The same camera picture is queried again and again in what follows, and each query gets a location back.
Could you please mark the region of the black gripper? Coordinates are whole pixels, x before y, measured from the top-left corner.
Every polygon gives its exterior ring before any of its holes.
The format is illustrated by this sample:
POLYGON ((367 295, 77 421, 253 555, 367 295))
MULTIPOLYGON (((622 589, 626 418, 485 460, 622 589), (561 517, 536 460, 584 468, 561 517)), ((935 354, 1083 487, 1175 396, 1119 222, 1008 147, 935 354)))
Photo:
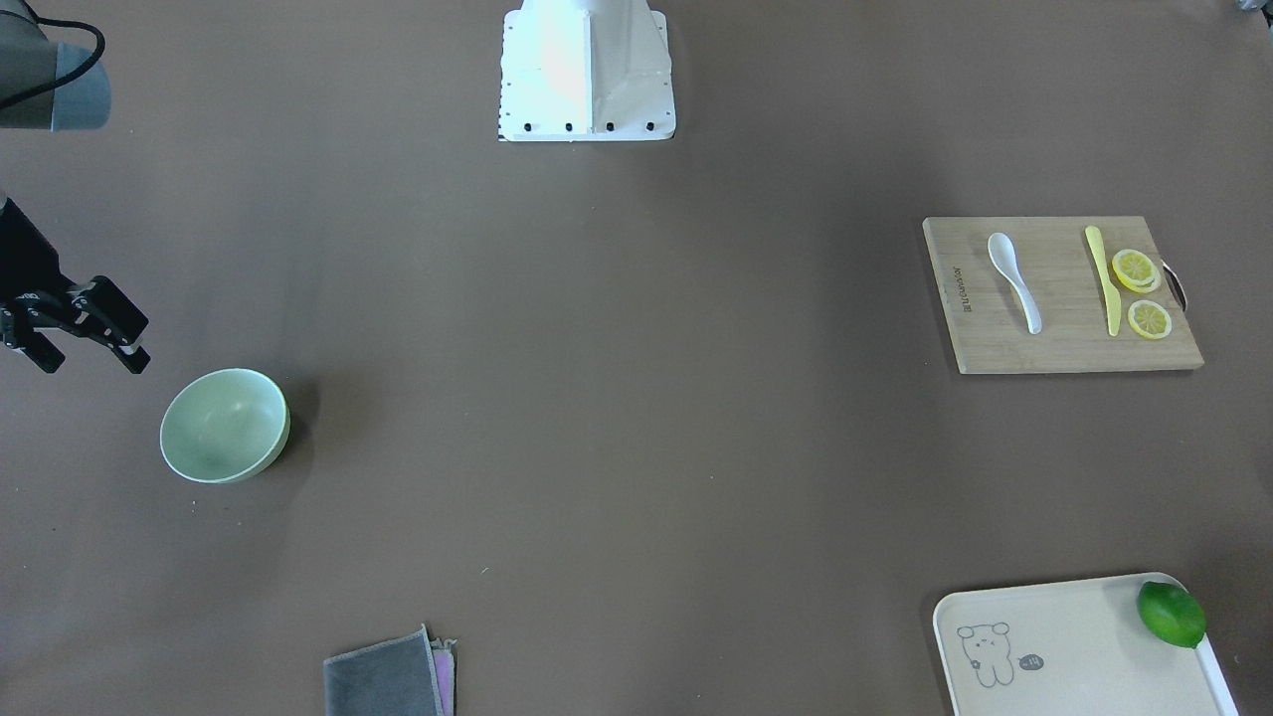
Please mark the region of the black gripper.
POLYGON ((56 373, 65 354, 39 329, 53 329, 107 345, 132 375, 150 355, 140 347, 146 316, 123 290, 97 275, 90 282, 64 276, 59 251, 17 201, 3 195, 1 217, 3 345, 29 358, 45 373, 56 373), (88 310, 78 299, 88 296, 88 310))

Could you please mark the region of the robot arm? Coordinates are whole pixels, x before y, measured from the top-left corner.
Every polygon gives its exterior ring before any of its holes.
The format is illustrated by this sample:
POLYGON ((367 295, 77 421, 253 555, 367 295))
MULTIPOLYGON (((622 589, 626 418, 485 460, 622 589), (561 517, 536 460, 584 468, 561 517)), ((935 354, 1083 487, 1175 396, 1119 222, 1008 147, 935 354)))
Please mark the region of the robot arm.
MULTIPOLYGON (((39 15, 27 1, 1 4, 1 126, 95 130, 112 110, 101 68, 104 34, 81 20, 39 15)), ((73 282, 59 251, 4 192, 1 199, 3 345, 46 373, 65 355, 47 336, 62 331, 104 347, 131 373, 150 355, 140 345, 146 313, 109 276, 73 282)))

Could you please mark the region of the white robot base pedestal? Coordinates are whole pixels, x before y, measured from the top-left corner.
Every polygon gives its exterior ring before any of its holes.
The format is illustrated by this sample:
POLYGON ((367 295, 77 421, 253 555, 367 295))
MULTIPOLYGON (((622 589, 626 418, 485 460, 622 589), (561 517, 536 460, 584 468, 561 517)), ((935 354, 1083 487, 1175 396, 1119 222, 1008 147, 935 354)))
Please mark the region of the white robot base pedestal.
POLYGON ((523 1, 503 17, 502 141, 673 138, 668 23, 645 1, 523 1))

